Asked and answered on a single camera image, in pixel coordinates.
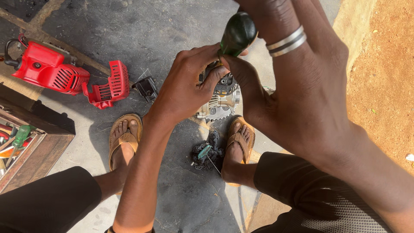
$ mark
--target green screwdriver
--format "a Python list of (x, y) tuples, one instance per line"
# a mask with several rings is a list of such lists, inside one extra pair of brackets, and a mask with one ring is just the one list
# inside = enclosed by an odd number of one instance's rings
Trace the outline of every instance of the green screwdriver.
[(220, 42), (219, 55), (240, 55), (256, 39), (258, 31), (246, 12), (237, 12), (227, 22)]
[(13, 148), (12, 154), (10, 155), (9, 159), (7, 160), (6, 167), (8, 167), (10, 165), (10, 162), (12, 161), (14, 153), (16, 153), (17, 149), (23, 145), (23, 143), (26, 140), (29, 133), (30, 133), (30, 126), (22, 125), (22, 126), (19, 127), (19, 130), (17, 131), (16, 136), (15, 136), (15, 139), (12, 142), (12, 146), (14, 148)]

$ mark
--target bolt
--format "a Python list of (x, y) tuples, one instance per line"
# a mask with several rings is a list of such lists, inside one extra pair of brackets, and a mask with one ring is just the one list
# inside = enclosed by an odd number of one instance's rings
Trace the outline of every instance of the bolt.
[(33, 63), (33, 67), (39, 69), (40, 67), (42, 67), (42, 64), (40, 64), (39, 62), (35, 62)]

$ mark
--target red plastic shroud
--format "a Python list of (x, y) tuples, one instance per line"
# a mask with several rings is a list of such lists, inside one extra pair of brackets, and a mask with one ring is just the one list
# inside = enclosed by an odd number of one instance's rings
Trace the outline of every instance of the red plastic shroud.
[(111, 76), (105, 85), (92, 85), (92, 93), (88, 92), (87, 83), (82, 83), (83, 94), (89, 103), (104, 109), (112, 107), (113, 102), (125, 99), (129, 95), (129, 77), (126, 66), (120, 61), (110, 61)]
[[(61, 53), (29, 41), (22, 65), (12, 75), (36, 86), (76, 95), (82, 91), (82, 83), (89, 81), (90, 74), (82, 68), (63, 64), (63, 60)], [(36, 68), (35, 63), (40, 63), (40, 68)]]

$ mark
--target hand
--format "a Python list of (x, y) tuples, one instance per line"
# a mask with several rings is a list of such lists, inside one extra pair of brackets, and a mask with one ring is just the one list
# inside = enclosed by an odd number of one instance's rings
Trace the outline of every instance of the hand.
[(229, 71), (224, 66), (216, 67), (202, 84), (198, 77), (208, 64), (218, 60), (219, 49), (215, 44), (179, 52), (146, 120), (157, 119), (174, 126), (210, 101), (214, 87)]
[(276, 91), (272, 95), (262, 88), (251, 64), (222, 57), (241, 87), (246, 121), (322, 170), (349, 162), (352, 148), (366, 134), (347, 118), (348, 49), (331, 28), (319, 1), (236, 1), (267, 44), (288, 37), (301, 24), (308, 36), (299, 48), (273, 58)]

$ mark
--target sandal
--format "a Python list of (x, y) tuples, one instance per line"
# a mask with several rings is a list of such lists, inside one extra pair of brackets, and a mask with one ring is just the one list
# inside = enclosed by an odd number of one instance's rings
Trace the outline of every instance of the sandal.
[[(116, 128), (118, 128), (119, 123), (123, 122), (124, 120), (128, 121), (128, 130), (121, 135), (118, 140), (112, 141), (112, 133), (115, 131)], [(135, 120), (137, 122), (137, 135), (132, 135), (129, 127), (131, 120)], [(142, 122), (140, 117), (137, 114), (126, 114), (118, 118), (116, 120), (111, 128), (111, 132), (109, 133), (109, 171), (113, 171), (113, 162), (112, 162), (112, 155), (116, 148), (118, 148), (122, 143), (129, 143), (131, 147), (134, 149), (134, 152), (137, 152), (138, 144), (141, 140), (141, 134), (142, 134)]]
[[(243, 150), (243, 160), (240, 162), (242, 164), (248, 164), (250, 161), (250, 155), (253, 151), (253, 146), (255, 144), (255, 128), (253, 128), (253, 126), (249, 125), (244, 118), (241, 116), (237, 117), (236, 119), (233, 120), (233, 122), (230, 125), (230, 129), (232, 129), (234, 127), (234, 125), (236, 123), (240, 123), (240, 128), (243, 127), (243, 125), (246, 125), (247, 128), (250, 132), (250, 141), (249, 144), (246, 143), (246, 141), (244, 141), (243, 136), (241, 135), (240, 131), (237, 131), (235, 134), (230, 135), (230, 130), (229, 130), (229, 138), (227, 140), (227, 146), (226, 146), (226, 151), (227, 148), (229, 147), (230, 144), (232, 144), (233, 142), (238, 142), (241, 145), (241, 148)], [(231, 186), (234, 187), (239, 187), (241, 186), (241, 184), (236, 184), (236, 183), (228, 183)]]

